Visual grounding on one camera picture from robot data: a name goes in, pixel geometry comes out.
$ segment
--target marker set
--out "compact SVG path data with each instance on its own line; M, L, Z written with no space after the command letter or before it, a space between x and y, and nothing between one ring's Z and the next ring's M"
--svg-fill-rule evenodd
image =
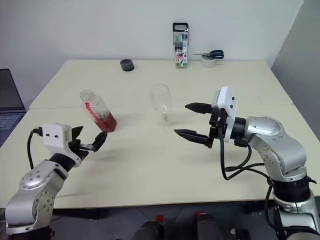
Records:
M175 22L172 28L175 67L185 68L188 66L189 26L188 23Z

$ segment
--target clear container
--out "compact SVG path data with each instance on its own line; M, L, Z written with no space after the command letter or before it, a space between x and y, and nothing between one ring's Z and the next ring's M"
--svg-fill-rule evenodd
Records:
M159 113L162 113L162 118L168 122L168 112L172 108L172 97L169 87L162 83L153 85L149 90L152 107Z
M91 90L85 90L80 93L80 99L83 108L102 131L111 133L115 130L117 121L100 96L95 95Z

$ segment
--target bottle cap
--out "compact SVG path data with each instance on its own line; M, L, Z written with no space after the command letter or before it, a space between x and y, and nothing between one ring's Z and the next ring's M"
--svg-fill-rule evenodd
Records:
M132 62L131 59L122 59L120 61L120 65L121 65L121 68L123 71L126 71L126 72L130 72L132 71L133 69L135 69L135 66L134 66L134 63Z
M91 90L84 90L80 93L80 99L83 103L90 102L96 98L96 95Z

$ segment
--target red liquid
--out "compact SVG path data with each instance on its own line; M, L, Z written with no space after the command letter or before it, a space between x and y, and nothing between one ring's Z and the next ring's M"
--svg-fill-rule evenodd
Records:
M108 114L107 117L100 118L99 122L96 122L96 121L94 122L102 131L107 133L112 133L117 126L117 121L115 120L111 112Z

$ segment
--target scissors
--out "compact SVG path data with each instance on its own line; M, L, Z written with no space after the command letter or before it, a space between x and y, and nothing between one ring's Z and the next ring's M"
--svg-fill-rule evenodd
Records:
M201 56L206 56L213 59L223 59L225 57L224 51L222 50L213 50L211 52L197 53L192 55L201 55Z

